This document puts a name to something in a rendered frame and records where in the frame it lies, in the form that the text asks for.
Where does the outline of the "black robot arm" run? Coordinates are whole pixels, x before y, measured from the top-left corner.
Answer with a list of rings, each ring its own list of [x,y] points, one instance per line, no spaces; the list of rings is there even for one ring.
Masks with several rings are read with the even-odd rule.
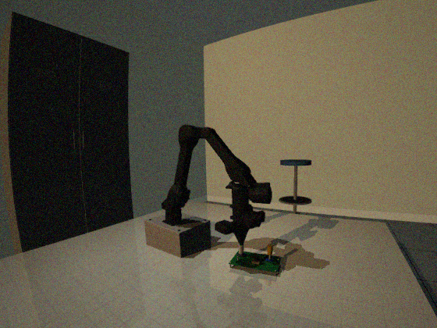
[[[166,200],[162,203],[162,208],[165,209],[163,223],[171,226],[183,223],[181,208],[188,202],[187,199],[190,195],[190,190],[187,190],[190,160],[199,138],[205,138],[223,161],[226,172],[231,179],[226,189],[232,189],[233,203],[251,201],[253,203],[270,204],[272,200],[270,183],[258,183],[251,175],[250,167],[230,151],[215,129],[183,125],[179,129],[180,146],[175,182],[169,189]],[[251,206],[247,212],[240,214],[239,219],[242,219],[248,228],[254,229],[260,227],[261,223],[265,221],[265,212],[254,212],[253,206]]]

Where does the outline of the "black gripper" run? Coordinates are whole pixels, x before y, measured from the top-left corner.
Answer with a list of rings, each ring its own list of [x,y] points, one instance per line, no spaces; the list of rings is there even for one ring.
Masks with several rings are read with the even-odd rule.
[[[224,235],[234,233],[239,244],[243,245],[247,236],[247,232],[250,230],[250,228],[248,228],[243,220],[239,218],[241,213],[247,212],[249,208],[251,208],[251,205],[249,202],[232,203],[230,207],[233,208],[233,215],[230,216],[230,219],[232,219],[233,222],[226,220],[217,222],[215,224],[215,230]]]

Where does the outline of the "green circuit board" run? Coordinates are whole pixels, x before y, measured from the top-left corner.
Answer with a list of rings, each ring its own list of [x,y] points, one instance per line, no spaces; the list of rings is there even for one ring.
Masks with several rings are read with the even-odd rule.
[[[276,273],[279,268],[281,257],[272,256],[272,244],[268,244],[268,254],[258,254],[254,252],[245,252],[244,244],[239,244],[239,251],[233,256],[232,260],[229,262],[229,267],[231,265],[242,266],[252,269],[261,269],[265,271],[271,271]]]

